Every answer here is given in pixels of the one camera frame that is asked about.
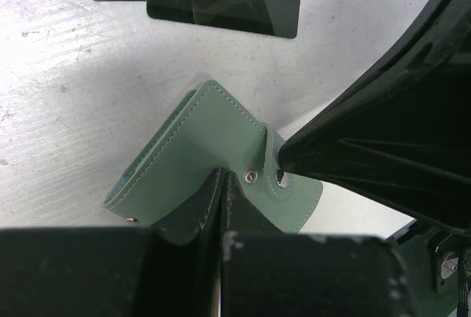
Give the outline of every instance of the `table surface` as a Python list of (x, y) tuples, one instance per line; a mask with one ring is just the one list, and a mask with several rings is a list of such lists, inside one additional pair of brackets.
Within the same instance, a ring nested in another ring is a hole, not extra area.
[[(0, 226), (111, 225), (101, 203), (190, 88), (215, 79), (287, 138), (427, 0), (301, 0), (293, 40), (152, 20), (144, 2), (0, 0)], [(334, 185), (303, 231), (409, 217)]]

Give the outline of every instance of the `leather wallet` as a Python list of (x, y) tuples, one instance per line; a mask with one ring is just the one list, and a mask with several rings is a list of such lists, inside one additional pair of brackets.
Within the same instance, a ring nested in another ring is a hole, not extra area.
[(151, 225), (191, 197), (214, 168), (226, 168), (268, 220), (284, 232), (298, 232), (317, 206), (322, 183), (281, 176), (277, 154), (283, 143), (210, 80), (180, 102), (104, 206)]

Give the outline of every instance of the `wallet flap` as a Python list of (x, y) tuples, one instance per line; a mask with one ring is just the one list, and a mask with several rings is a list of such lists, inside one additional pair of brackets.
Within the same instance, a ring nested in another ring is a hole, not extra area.
[[(105, 207), (153, 224), (195, 193), (213, 168), (224, 167), (237, 174), (247, 198), (274, 225), (296, 232), (319, 201), (322, 184), (289, 175), (288, 189), (273, 187), (282, 144), (221, 85), (208, 81), (179, 105), (111, 191)], [(257, 171), (259, 180), (245, 182), (248, 170)]]

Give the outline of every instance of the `black cable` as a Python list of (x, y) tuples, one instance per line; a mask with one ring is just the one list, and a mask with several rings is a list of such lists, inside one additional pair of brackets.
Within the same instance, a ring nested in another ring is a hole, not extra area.
[(467, 281), (466, 273), (466, 253), (467, 250), (463, 249), (458, 256), (458, 308), (456, 317), (469, 317), (469, 294), (470, 289)]

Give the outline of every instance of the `wallet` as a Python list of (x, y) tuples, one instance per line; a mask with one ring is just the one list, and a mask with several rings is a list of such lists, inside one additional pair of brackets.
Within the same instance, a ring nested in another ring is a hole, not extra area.
[(283, 143), (210, 80), (180, 102), (104, 206), (151, 225), (197, 192), (214, 168), (226, 168), (269, 221), (283, 232), (298, 232), (319, 202), (322, 183), (279, 169), (277, 154)]

